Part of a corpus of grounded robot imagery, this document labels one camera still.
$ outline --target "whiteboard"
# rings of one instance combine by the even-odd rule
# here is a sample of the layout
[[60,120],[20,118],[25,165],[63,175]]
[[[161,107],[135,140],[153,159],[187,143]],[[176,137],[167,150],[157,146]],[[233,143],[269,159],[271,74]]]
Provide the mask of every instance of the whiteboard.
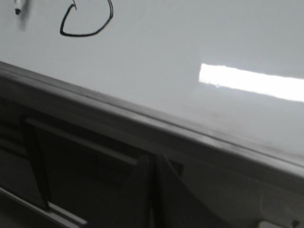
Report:
[[[75,2],[68,32],[94,31],[109,16],[107,0]],[[202,63],[304,78],[304,1],[112,0],[112,20],[87,38],[59,33],[72,3],[31,0],[16,16],[13,0],[0,1],[0,61],[178,117],[215,137],[304,158],[303,102],[199,81]]]

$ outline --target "black curved line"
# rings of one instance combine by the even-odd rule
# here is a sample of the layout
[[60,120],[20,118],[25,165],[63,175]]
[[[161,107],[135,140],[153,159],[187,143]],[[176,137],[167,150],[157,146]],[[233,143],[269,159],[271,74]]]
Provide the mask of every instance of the black curved line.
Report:
[[60,26],[60,34],[62,36],[66,36],[66,37],[90,37],[90,36],[94,36],[96,34],[98,34],[101,30],[103,30],[108,24],[109,22],[111,21],[111,19],[113,18],[113,15],[114,15],[114,9],[113,9],[113,4],[111,2],[111,0],[108,0],[108,3],[109,3],[109,7],[110,7],[110,14],[109,14],[109,18],[108,20],[105,22],[105,24],[100,28],[98,29],[97,31],[95,32],[92,32],[92,33],[87,33],[87,34],[71,34],[71,33],[66,33],[63,28],[65,26],[65,22],[66,22],[66,19],[71,11],[71,9],[73,7],[75,7],[75,9],[77,10],[77,7],[76,7],[76,4],[75,4],[75,1],[73,0],[74,4],[71,4],[70,7],[67,9],[66,11],[66,14],[64,15],[63,19],[62,19],[62,22],[61,22],[61,26]]

